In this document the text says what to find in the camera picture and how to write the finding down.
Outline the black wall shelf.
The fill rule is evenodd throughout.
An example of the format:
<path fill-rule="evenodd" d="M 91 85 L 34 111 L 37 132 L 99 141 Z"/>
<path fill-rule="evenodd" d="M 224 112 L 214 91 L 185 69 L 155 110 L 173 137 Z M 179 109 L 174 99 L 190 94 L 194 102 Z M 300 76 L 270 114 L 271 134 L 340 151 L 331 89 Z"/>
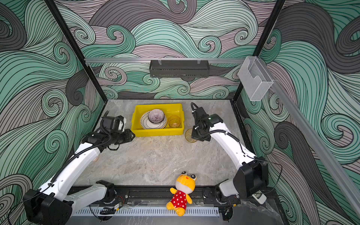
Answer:
<path fill-rule="evenodd" d="M 152 60 L 149 70 L 156 78 L 208 77 L 210 65 L 202 60 Z"/>

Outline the pink transparent cup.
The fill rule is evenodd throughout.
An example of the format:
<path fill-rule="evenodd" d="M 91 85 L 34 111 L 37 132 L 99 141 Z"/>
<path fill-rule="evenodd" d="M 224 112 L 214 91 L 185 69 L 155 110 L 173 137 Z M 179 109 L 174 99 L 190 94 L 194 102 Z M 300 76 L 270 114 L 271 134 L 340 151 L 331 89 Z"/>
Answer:
<path fill-rule="evenodd" d="M 181 125 L 181 118 L 177 115 L 172 115 L 168 119 L 169 127 L 178 128 Z"/>

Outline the amber transparent cup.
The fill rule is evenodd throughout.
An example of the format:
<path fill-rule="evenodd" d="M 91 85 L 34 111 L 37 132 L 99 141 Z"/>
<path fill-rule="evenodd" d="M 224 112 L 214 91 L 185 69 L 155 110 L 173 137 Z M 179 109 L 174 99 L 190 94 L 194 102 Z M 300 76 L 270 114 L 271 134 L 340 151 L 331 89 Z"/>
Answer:
<path fill-rule="evenodd" d="M 192 130 L 193 129 L 190 128 L 185 132 L 185 139 L 190 143 L 195 143 L 197 140 L 192 137 Z"/>

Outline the brown striped bowl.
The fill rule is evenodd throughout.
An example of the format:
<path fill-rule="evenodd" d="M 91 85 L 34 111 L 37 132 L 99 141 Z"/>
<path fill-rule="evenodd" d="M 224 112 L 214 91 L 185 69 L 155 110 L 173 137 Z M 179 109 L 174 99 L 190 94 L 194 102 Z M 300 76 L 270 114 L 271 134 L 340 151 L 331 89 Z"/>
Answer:
<path fill-rule="evenodd" d="M 160 124 L 165 119 L 165 114 L 160 109 L 149 111 L 148 120 L 153 124 Z"/>

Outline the clear plastic wall holder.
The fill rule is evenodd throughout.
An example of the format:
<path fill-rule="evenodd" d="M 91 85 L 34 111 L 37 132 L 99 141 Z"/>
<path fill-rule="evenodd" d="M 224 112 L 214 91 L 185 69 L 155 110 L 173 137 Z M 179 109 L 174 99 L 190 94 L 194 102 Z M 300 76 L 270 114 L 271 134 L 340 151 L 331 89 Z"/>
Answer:
<path fill-rule="evenodd" d="M 246 57 L 238 72 L 238 77 L 252 102 L 261 101 L 273 85 L 266 63 L 256 56 Z"/>

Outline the yellow plastic bin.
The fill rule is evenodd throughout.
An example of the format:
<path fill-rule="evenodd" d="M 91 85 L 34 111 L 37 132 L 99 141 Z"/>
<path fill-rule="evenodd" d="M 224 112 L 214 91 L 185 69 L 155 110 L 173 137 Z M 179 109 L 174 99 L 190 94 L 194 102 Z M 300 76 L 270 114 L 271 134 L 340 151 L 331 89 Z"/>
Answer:
<path fill-rule="evenodd" d="M 162 129 L 143 129 L 140 125 L 141 116 L 153 109 L 160 109 L 167 116 L 167 121 L 170 116 L 177 115 L 181 118 L 181 125 L 178 128 L 171 128 L 167 123 Z M 184 131 L 184 111 L 181 104 L 155 104 L 155 105 L 137 105 L 132 116 L 131 131 L 137 137 L 156 137 L 156 136 L 179 136 Z"/>

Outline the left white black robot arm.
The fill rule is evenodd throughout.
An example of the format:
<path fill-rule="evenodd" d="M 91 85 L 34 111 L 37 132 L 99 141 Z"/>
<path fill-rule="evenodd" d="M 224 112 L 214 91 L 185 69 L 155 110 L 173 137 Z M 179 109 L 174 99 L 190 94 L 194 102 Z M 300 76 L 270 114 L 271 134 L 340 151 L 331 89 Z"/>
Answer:
<path fill-rule="evenodd" d="M 82 208 L 97 201 L 112 204 L 117 192 L 114 184 L 100 180 L 89 188 L 69 194 L 83 171 L 111 145 L 120 146 L 135 138 L 125 129 L 126 119 L 104 114 L 100 127 L 85 136 L 74 155 L 38 190 L 30 189 L 23 196 L 27 219 L 38 225 L 64 225 Z"/>

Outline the yellow rimmed dotted plate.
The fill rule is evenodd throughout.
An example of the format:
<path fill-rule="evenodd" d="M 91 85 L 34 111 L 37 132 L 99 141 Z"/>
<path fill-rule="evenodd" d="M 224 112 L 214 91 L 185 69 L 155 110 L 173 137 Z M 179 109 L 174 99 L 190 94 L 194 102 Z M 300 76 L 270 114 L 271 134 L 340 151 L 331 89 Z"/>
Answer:
<path fill-rule="evenodd" d="M 149 119 L 150 111 L 144 113 L 140 118 L 140 125 L 143 129 L 162 129 L 167 125 L 167 116 L 164 115 L 164 119 L 160 123 L 152 123 Z"/>

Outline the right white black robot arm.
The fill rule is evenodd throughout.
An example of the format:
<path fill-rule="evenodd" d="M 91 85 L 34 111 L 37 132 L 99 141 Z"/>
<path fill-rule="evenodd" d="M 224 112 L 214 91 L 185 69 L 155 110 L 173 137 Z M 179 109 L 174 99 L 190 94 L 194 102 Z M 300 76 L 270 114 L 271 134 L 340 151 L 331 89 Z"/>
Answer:
<path fill-rule="evenodd" d="M 265 203 L 267 197 L 261 189 L 268 185 L 268 161 L 249 151 L 217 114 L 208 115 L 195 103 L 190 105 L 195 122 L 192 138 L 199 141 L 215 140 L 228 154 L 237 170 L 234 178 L 217 185 L 219 196 L 238 196 L 241 199 L 252 197 L 260 204 Z"/>

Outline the yellow plush toy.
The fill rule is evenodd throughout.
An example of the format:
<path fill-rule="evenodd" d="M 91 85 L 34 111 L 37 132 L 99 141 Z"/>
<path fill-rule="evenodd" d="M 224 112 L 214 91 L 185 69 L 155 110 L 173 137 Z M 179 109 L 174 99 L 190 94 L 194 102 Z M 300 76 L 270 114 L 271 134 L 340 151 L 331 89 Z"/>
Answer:
<path fill-rule="evenodd" d="M 196 180 L 195 174 L 187 174 L 186 171 L 183 171 L 176 179 L 175 188 L 170 188 L 173 197 L 166 204 L 166 209 L 174 211 L 179 217 L 184 216 L 187 205 L 193 203 L 190 194 L 195 190 Z"/>

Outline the white remote control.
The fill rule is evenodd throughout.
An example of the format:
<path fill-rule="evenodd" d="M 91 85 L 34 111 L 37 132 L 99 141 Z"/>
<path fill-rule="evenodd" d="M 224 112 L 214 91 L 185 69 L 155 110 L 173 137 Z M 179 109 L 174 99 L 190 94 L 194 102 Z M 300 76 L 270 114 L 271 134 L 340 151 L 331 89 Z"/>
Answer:
<path fill-rule="evenodd" d="M 266 195 L 262 191 L 257 191 L 256 193 L 252 194 L 252 197 L 259 203 L 264 204 L 267 200 Z"/>

